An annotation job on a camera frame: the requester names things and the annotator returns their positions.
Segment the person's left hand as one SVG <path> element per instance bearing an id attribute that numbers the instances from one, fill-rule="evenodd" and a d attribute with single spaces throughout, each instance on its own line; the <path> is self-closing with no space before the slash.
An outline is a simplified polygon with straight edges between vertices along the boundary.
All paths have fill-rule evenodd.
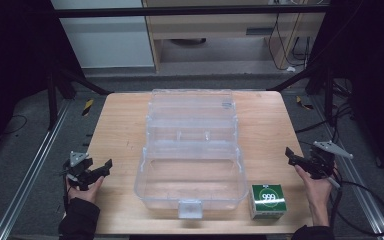
<path id="1" fill-rule="evenodd" d="M 84 200 L 84 201 L 87 201 L 90 203 L 95 203 L 98 190 L 102 186 L 103 182 L 104 182 L 104 177 L 101 176 L 95 183 L 93 183 L 89 187 L 88 190 L 81 191 L 75 187 L 72 187 L 70 185 L 69 181 L 66 181 L 68 201 L 71 201 L 75 198 L 78 198 L 78 199 L 81 199 L 81 200 Z"/>

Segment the light wooden desk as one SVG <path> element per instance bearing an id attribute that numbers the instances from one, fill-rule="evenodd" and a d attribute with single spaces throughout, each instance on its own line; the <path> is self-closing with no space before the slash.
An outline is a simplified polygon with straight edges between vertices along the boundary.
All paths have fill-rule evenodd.
<path id="1" fill-rule="evenodd" d="M 238 6 L 238 5 L 316 5 L 323 0 L 141 0 L 145 7 Z M 244 38 L 266 39 L 275 66 L 284 68 L 292 61 L 294 41 L 315 37 L 322 13 L 273 13 L 227 15 L 148 16 L 150 38 L 168 39 Z"/>

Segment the person's right hand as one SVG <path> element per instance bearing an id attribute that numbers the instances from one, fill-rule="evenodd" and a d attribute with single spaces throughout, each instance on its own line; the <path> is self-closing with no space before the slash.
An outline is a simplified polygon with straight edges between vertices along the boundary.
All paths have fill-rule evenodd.
<path id="1" fill-rule="evenodd" d="M 300 166 L 295 170 L 302 179 L 314 226 L 329 226 L 328 201 L 332 184 L 327 179 L 312 179 Z"/>

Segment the aluminium floor rail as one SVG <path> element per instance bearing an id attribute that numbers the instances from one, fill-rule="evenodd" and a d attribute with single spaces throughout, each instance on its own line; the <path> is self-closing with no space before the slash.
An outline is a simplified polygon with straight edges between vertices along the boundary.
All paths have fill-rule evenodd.
<path id="1" fill-rule="evenodd" d="M 17 221 L 21 210 L 32 190 L 32 187 L 45 163 L 53 143 L 66 119 L 67 112 L 71 106 L 71 100 L 63 100 L 61 109 L 57 113 L 57 119 L 53 127 L 46 132 L 22 182 L 20 183 L 11 203 L 0 220 L 0 240 L 7 240 L 12 228 Z"/>
<path id="2" fill-rule="evenodd" d="M 340 139 L 340 132 L 338 131 L 336 112 L 339 112 L 339 114 L 342 114 L 342 111 L 348 112 L 350 111 L 350 106 L 345 103 L 335 108 L 333 112 L 334 123 L 330 125 L 324 117 L 324 101 L 319 96 L 310 96 L 310 101 L 313 103 L 314 109 L 319 114 L 321 120 L 324 121 L 324 128 L 329 139 L 345 149 Z M 359 211 L 364 214 L 369 228 L 364 229 L 363 226 L 354 223 L 355 218 L 348 216 L 348 211 L 339 212 L 338 218 L 361 234 L 371 236 L 376 240 L 384 240 L 384 201 L 367 186 L 352 159 L 338 156 L 337 163 L 342 174 L 344 188 L 350 189 L 353 192 L 354 198 L 359 204 Z"/>

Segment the dark curtain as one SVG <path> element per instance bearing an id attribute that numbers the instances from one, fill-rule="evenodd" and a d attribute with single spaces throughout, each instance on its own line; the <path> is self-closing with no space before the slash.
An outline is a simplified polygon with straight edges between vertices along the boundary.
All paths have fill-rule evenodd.
<path id="1" fill-rule="evenodd" d="M 60 20 L 27 15 L 53 8 L 51 0 L 0 0 L 0 136 L 16 103 L 47 88 L 46 70 L 35 54 L 30 32 L 44 42 L 49 57 L 83 74 Z"/>
<path id="2" fill-rule="evenodd" d="M 384 0 L 330 0 L 312 59 L 352 83 L 352 104 L 384 163 Z"/>

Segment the yellow black tape strip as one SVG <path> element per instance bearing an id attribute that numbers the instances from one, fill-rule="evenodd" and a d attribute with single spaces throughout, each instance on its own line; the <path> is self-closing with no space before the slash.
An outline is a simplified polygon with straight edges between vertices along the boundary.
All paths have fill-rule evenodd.
<path id="1" fill-rule="evenodd" d="M 82 114 L 81 114 L 82 116 L 88 115 L 88 113 L 90 112 L 90 109 L 93 105 L 93 102 L 94 102 L 94 99 L 92 99 L 92 98 L 90 98 L 86 101 L 85 106 L 84 106 L 83 111 L 82 111 Z"/>
<path id="2" fill-rule="evenodd" d="M 307 109 L 307 110 L 313 110 L 314 109 L 313 105 L 305 102 L 301 96 L 296 97 L 296 103 L 304 109 Z"/>

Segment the white cabinet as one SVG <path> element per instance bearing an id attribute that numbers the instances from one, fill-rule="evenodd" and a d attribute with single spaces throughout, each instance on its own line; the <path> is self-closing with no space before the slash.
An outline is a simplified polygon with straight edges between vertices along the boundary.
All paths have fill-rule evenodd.
<path id="1" fill-rule="evenodd" d="M 56 10 L 141 8 L 141 0 L 51 0 Z M 153 67 L 144 17 L 63 18 L 83 69 Z"/>

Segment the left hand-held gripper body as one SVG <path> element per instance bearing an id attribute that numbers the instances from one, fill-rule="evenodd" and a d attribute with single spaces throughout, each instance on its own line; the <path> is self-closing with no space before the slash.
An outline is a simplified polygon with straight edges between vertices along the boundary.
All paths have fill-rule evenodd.
<path id="1" fill-rule="evenodd" d="M 78 186 L 81 191 L 86 191 L 93 183 L 92 171 L 84 169 L 82 161 L 90 158 L 88 153 L 71 151 L 69 159 L 63 164 L 62 174 L 69 180 L 71 186 Z"/>

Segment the black horizontal frame bar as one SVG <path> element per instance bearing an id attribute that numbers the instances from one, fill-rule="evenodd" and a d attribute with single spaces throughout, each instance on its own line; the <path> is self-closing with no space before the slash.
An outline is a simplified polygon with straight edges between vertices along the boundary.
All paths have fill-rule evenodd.
<path id="1" fill-rule="evenodd" d="M 151 8 L 111 9 L 63 9 L 49 14 L 59 18 L 87 17 L 136 17 L 177 15 L 227 15 L 227 14 L 273 14 L 273 13 L 321 13 L 331 9 L 330 5 L 238 5 L 238 6 L 185 6 Z"/>

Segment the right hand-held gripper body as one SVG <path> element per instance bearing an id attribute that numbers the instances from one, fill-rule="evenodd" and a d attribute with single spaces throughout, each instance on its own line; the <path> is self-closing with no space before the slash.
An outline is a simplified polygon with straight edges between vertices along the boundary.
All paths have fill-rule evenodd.
<path id="1" fill-rule="evenodd" d="M 314 170 L 310 173 L 313 179 L 330 177 L 334 172 L 337 156 L 353 159 L 354 156 L 332 141 L 315 141 L 310 148 L 310 160 Z"/>

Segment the clear plastic storage box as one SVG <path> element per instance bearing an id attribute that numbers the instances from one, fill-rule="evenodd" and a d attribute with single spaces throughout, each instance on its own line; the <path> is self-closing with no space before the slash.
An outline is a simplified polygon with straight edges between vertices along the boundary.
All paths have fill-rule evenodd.
<path id="1" fill-rule="evenodd" d="M 247 196 L 231 90 L 153 90 L 145 136 L 134 192 L 147 208 L 201 219 Z"/>

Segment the black metal stand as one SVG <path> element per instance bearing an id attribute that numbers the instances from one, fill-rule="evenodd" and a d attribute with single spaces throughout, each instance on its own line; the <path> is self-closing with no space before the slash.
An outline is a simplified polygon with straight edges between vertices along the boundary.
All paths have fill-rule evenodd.
<path id="1" fill-rule="evenodd" d="M 99 95 L 111 94 L 111 91 L 105 90 L 91 83 L 84 76 L 80 76 L 79 74 L 63 68 L 59 64 L 52 64 L 48 68 L 46 76 L 49 107 L 49 130 L 52 130 L 56 126 L 58 120 L 56 91 L 59 90 L 64 99 L 73 99 L 76 96 L 76 91 L 71 84 L 72 81 L 79 83 Z"/>
<path id="2" fill-rule="evenodd" d="M 330 125 L 333 125 L 333 68 L 329 65 L 311 64 L 283 83 L 268 88 L 268 91 L 281 92 L 305 78 L 309 79 L 305 87 L 307 94 L 313 95 L 324 89 L 324 117 Z"/>

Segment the green and white carton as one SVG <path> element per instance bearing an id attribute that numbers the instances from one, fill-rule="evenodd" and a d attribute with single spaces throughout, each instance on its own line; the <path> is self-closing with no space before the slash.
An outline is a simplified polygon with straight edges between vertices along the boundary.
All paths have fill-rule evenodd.
<path id="1" fill-rule="evenodd" d="M 280 184 L 253 184 L 250 188 L 252 219 L 279 219 L 287 212 L 287 204 Z"/>

